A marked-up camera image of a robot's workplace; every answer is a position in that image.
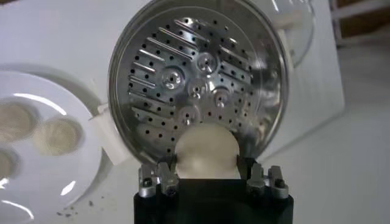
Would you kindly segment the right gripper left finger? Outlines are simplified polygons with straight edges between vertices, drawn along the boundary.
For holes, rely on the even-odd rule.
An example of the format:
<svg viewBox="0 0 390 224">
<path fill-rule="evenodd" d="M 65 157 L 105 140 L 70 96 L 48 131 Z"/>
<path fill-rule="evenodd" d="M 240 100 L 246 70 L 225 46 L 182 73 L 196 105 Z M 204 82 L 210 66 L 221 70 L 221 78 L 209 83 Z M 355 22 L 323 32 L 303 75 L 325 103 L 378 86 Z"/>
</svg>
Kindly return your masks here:
<svg viewBox="0 0 390 224">
<path fill-rule="evenodd" d="M 138 195 L 151 198 L 160 193 L 173 197 L 179 189 L 179 176 L 176 174 L 175 155 L 163 157 L 155 166 L 142 164 L 138 169 Z"/>
</svg>

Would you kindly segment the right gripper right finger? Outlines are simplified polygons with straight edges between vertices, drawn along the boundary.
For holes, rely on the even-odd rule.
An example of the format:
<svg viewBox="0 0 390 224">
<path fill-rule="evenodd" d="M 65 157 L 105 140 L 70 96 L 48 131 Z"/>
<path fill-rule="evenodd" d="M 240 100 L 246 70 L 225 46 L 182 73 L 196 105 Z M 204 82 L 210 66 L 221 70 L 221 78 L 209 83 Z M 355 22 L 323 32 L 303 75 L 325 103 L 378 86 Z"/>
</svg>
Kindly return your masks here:
<svg viewBox="0 0 390 224">
<path fill-rule="evenodd" d="M 236 164 L 241 179 L 246 180 L 249 192 L 263 195 L 268 190 L 272 198 L 284 200 L 289 197 L 289 187 L 283 179 L 280 166 L 271 166 L 265 175 L 262 165 L 253 158 L 237 156 Z"/>
</svg>

